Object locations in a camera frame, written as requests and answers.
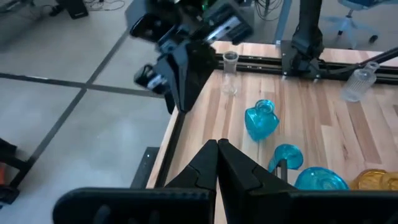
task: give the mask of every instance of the yellow glass object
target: yellow glass object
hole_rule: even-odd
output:
[[[383,190],[398,190],[398,172],[389,172],[380,179],[380,186]]]
[[[382,169],[368,169],[362,171],[351,183],[355,190],[381,190],[381,178],[387,171]]]

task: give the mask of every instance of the blue glass bottle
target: blue glass bottle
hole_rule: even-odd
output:
[[[272,172],[282,159],[286,159],[288,169],[298,169],[304,161],[303,154],[297,146],[281,144],[276,147],[274,156],[269,161],[268,171]]]
[[[298,175],[294,187],[300,190],[349,190],[339,175],[322,167],[309,167]]]
[[[278,127],[279,119],[274,114],[274,109],[275,105],[271,100],[259,100],[253,108],[246,110],[244,123],[254,141],[265,139]]]

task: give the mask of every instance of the wooden table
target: wooden table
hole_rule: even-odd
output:
[[[228,50],[243,55],[279,57],[275,45],[216,42],[218,53]],[[327,62],[355,63],[380,52],[325,49]],[[398,60],[384,65],[398,66]],[[304,154],[301,169],[322,166],[346,180],[369,168],[398,171],[398,87],[374,85],[360,103],[340,99],[342,82],[287,78],[278,75],[240,73],[237,96],[220,92],[221,72],[215,71],[195,106],[185,117],[175,154],[167,175],[172,180],[209,139],[228,138],[261,166],[267,167],[276,146],[295,144]],[[257,100],[270,99],[280,119],[276,131],[256,143],[244,127],[244,112]],[[174,111],[160,147],[148,188],[154,187],[165,150],[177,118]],[[220,193],[216,221],[226,223]]]

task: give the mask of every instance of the blue chair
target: blue chair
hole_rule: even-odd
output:
[[[329,29],[323,31],[324,34],[329,32],[338,31],[338,35],[342,35],[345,33],[348,37],[348,40],[351,44],[351,48],[355,49],[356,41],[353,36],[353,29],[361,29],[366,30],[371,34],[369,38],[369,43],[373,44],[379,38],[379,31],[369,27],[360,22],[356,22],[353,19],[354,11],[368,10],[372,7],[375,7],[379,4],[389,2],[391,0],[338,0],[338,2],[349,8],[349,12],[345,17],[337,17],[337,16],[323,16],[321,19],[334,23],[335,25],[330,27]]]

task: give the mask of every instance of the blue glass cup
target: blue glass cup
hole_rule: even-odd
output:
[[[288,169],[298,169],[304,162],[303,154],[297,146],[281,144],[276,147],[274,156],[269,161],[268,171],[272,172],[282,159],[286,159]]]
[[[322,167],[309,167],[298,175],[294,187],[300,190],[349,190],[339,175]]]

